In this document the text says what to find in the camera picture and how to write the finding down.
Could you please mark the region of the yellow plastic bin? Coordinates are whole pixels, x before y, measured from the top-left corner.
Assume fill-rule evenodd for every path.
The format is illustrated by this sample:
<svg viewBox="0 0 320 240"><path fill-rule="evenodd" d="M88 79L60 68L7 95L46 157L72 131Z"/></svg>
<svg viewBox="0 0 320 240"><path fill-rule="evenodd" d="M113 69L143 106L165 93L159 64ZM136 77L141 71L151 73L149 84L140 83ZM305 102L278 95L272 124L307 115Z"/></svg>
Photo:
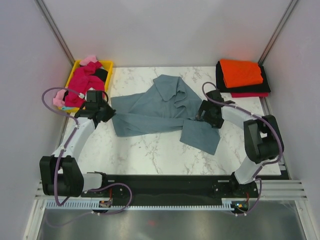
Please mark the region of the yellow plastic bin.
<svg viewBox="0 0 320 240"><path fill-rule="evenodd" d="M85 101L79 94L85 96L89 90L108 91L112 71L112 61L98 61L93 56L77 60L65 85L66 90L57 92L53 105L69 113L76 112Z"/></svg>

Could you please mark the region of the grey-blue t shirt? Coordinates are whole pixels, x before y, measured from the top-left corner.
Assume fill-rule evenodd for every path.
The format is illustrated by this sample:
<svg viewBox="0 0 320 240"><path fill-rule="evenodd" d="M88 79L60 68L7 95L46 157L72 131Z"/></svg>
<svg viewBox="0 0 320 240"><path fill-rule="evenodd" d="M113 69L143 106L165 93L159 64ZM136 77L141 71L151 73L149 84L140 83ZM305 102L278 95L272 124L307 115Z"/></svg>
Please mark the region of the grey-blue t shirt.
<svg viewBox="0 0 320 240"><path fill-rule="evenodd" d="M219 130L196 120L201 104L181 77L162 74L146 92L112 97L112 123L119 137L181 131L182 143L214 155Z"/></svg>

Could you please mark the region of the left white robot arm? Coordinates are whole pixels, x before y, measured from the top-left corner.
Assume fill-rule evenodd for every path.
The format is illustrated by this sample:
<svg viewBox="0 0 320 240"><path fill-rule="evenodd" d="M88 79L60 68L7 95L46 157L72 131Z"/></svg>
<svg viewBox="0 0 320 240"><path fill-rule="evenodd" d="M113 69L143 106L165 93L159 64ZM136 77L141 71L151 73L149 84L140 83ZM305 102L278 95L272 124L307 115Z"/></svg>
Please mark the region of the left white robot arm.
<svg viewBox="0 0 320 240"><path fill-rule="evenodd" d="M71 118L73 125L60 146L51 155L40 159L42 190L45 195L56 199L79 197L86 186L86 177L78 166L80 153L99 123L108 122L115 116L116 110L109 105L109 97L105 91L89 90L86 94L78 94L84 103L74 115L70 115L47 105L45 95L50 90L42 94L42 103L50 111Z"/></svg>

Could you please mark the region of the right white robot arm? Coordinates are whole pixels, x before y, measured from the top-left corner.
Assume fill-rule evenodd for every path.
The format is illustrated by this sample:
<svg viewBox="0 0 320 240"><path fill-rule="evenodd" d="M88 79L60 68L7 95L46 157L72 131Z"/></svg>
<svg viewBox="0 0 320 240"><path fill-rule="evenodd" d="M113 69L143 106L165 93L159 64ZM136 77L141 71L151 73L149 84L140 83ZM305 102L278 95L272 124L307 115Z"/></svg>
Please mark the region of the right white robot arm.
<svg viewBox="0 0 320 240"><path fill-rule="evenodd" d="M225 121L243 130L246 157L234 171L225 192L240 197L254 188L254 180L266 165L278 163L284 152L284 143L276 118L273 115L260 116L225 101L218 90L204 94L196 120L203 121L215 129L221 129Z"/></svg>

